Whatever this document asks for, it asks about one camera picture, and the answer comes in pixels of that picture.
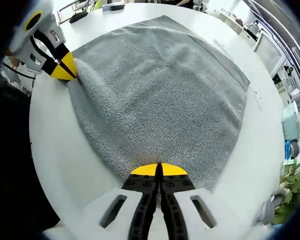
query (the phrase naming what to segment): monitor screen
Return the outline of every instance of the monitor screen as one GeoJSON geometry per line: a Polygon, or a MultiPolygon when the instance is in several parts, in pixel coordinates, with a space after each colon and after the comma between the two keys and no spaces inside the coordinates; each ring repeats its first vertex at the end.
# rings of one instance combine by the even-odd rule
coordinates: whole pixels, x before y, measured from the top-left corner
{"type": "Polygon", "coordinates": [[[260,43],[255,49],[256,54],[263,62],[269,73],[275,68],[282,55],[276,46],[263,34],[260,35],[260,43]]]}

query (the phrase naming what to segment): desk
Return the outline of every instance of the desk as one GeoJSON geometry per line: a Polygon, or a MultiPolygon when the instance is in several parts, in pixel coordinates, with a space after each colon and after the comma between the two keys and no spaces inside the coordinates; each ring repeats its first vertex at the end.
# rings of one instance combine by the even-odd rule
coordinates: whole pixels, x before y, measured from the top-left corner
{"type": "MultiPolygon", "coordinates": [[[[284,105],[267,69],[247,43],[213,16],[166,4],[130,3],[121,11],[96,10],[72,25],[64,23],[61,27],[66,46],[73,51],[112,30],[162,15],[220,49],[251,81],[237,144],[212,191],[239,218],[251,222],[279,183],[284,159],[284,105]]],[[[64,84],[45,73],[37,77],[29,120],[37,175],[63,221],[78,218],[93,199],[121,187],[123,181],[98,158],[82,133],[64,84]]],[[[153,225],[158,234],[166,231],[162,229],[165,226],[153,225]]],[[[154,239],[151,230],[149,239],[154,239]]]]}

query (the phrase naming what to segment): gray towel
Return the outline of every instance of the gray towel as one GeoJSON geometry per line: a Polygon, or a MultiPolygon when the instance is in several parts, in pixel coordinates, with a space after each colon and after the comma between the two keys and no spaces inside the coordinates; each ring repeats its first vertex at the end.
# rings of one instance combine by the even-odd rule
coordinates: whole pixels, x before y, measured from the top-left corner
{"type": "Polygon", "coordinates": [[[211,190],[238,138],[249,81],[167,16],[109,32],[73,52],[73,108],[95,152],[122,178],[164,162],[211,190]]]}

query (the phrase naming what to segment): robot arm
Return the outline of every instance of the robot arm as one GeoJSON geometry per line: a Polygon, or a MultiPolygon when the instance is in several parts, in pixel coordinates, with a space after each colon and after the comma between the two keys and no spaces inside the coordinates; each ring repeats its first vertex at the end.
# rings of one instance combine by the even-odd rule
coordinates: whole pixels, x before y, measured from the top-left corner
{"type": "Polygon", "coordinates": [[[9,51],[36,73],[43,70],[53,78],[70,81],[77,77],[77,71],[64,42],[51,0],[39,0],[15,29],[9,51]],[[49,49],[54,59],[37,46],[35,39],[49,49]]]}

